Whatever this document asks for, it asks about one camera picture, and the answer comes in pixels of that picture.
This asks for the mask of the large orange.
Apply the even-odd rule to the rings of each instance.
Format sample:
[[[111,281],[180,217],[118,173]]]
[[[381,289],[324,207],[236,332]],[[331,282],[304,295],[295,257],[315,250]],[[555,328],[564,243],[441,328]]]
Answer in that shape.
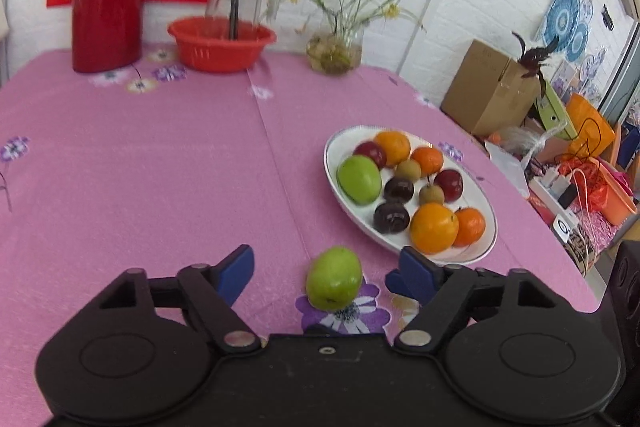
[[[440,254],[454,245],[458,232],[456,214],[436,202],[420,206],[412,216],[409,227],[412,245],[427,256]]]

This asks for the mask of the tangerine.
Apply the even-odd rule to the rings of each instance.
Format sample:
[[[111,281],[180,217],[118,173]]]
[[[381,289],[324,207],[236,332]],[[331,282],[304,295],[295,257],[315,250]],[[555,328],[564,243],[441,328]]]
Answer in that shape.
[[[466,247],[476,243],[486,230],[486,221],[483,213],[476,208],[464,207],[455,213],[458,218],[458,234],[452,246]]]
[[[444,155],[432,146],[420,146],[413,150],[410,158],[418,163],[422,178],[439,173],[444,165]]]

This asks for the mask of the dark plum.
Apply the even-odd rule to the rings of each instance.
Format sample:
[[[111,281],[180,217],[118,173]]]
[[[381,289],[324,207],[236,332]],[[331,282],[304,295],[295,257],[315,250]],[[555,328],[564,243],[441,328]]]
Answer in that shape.
[[[373,228],[381,234],[400,233],[409,223],[408,210],[401,202],[382,202],[373,213]]]
[[[394,202],[401,202],[405,204],[410,202],[414,195],[414,183],[408,180],[397,178],[393,176],[390,178],[383,190],[383,196],[386,200],[393,200]]]

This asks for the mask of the brown longan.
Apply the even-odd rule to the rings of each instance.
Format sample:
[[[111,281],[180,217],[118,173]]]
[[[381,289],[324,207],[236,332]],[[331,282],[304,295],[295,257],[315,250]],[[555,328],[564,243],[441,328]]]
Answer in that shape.
[[[422,178],[421,165],[412,158],[405,159],[396,166],[395,176],[416,183]]]
[[[430,202],[444,205],[446,202],[444,191],[437,184],[425,184],[419,192],[419,204],[426,205]]]

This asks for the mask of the green apple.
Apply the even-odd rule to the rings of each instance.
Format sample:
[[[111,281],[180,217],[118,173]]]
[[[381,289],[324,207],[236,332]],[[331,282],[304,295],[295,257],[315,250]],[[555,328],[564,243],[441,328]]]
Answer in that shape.
[[[378,166],[366,156],[352,155],[337,168],[338,185],[356,205],[370,205],[380,196],[382,179]]]
[[[338,311],[358,296],[362,279],[359,257],[346,247],[331,247],[311,262],[306,296],[311,306],[320,311]]]

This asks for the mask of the red plum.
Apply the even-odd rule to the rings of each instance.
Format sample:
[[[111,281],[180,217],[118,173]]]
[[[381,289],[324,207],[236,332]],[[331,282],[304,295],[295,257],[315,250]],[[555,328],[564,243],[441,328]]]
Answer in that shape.
[[[355,147],[354,155],[364,156],[371,159],[378,170],[386,167],[387,156],[384,148],[373,140],[364,141]]]
[[[447,168],[440,170],[435,176],[434,184],[442,190],[445,202],[457,202],[463,194],[464,183],[462,174],[456,169]]]

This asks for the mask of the white round plate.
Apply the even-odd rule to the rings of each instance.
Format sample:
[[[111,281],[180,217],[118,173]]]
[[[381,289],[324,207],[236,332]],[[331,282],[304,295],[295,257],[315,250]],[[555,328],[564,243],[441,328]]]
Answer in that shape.
[[[326,142],[323,165],[346,215],[389,251],[413,246],[438,265],[470,265],[494,248],[497,218],[486,194],[440,146],[355,126]]]

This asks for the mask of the green apple on plate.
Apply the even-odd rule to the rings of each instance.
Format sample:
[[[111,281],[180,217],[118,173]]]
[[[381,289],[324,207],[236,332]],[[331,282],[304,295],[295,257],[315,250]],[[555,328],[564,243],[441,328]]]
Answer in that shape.
[[[380,196],[382,179],[378,166],[366,156],[352,155],[337,168],[338,185],[356,205],[370,205]]]

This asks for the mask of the white plastic pouch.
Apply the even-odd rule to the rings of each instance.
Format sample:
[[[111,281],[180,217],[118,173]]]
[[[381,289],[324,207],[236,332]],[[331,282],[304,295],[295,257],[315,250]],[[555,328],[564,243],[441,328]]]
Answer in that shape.
[[[511,154],[494,143],[485,142],[485,148],[491,162],[506,177],[524,199],[529,198],[529,188],[521,163]]]

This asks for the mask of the orange on plate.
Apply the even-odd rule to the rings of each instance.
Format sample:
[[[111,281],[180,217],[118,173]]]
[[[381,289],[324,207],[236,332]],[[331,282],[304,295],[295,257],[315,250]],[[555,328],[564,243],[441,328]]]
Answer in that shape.
[[[410,156],[411,144],[405,133],[396,130],[383,130],[375,135],[373,141],[385,153],[386,167],[395,167]]]

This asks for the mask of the clear plastic bag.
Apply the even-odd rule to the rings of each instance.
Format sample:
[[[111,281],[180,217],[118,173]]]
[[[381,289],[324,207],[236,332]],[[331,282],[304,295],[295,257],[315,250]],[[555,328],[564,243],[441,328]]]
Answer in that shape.
[[[528,157],[541,164],[555,164],[570,146],[570,142],[544,130],[536,120],[531,119],[526,119],[521,127],[507,127],[492,132],[485,141],[521,160]]]

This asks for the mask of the cardboard box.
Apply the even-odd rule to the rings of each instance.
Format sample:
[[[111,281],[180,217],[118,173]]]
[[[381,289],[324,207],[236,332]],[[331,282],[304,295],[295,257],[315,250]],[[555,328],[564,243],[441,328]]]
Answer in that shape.
[[[526,74],[517,60],[474,39],[440,109],[475,136],[520,127],[541,94],[538,77]]]

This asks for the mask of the red plastic basket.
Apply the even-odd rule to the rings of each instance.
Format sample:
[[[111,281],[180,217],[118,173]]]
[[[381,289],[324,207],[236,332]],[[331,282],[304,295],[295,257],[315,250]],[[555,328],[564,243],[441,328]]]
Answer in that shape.
[[[175,39],[179,61],[190,69],[213,74],[242,72],[252,67],[276,33],[245,20],[238,23],[238,38],[229,38],[225,17],[191,16],[174,20],[167,28]]]

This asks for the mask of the dark red leafed plant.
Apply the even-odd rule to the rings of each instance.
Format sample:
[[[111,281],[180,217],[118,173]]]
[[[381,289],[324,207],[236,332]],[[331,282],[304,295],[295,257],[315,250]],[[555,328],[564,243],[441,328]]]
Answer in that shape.
[[[554,36],[549,44],[546,46],[536,46],[536,48],[526,48],[525,40],[517,32],[512,31],[512,36],[518,40],[521,47],[521,56],[518,59],[520,64],[526,73],[523,78],[536,78],[539,82],[540,96],[543,98],[546,95],[547,83],[542,75],[541,67],[548,60],[549,56],[555,52],[559,44],[559,37]]]

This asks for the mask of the glass vase with plant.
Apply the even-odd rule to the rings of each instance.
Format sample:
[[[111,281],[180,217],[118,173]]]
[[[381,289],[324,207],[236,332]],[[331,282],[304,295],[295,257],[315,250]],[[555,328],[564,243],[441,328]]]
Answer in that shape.
[[[378,20],[408,20],[415,28],[424,28],[404,0],[286,1],[306,1],[322,15],[322,25],[307,41],[306,57],[311,69],[332,77],[344,76],[361,65],[364,33]]]

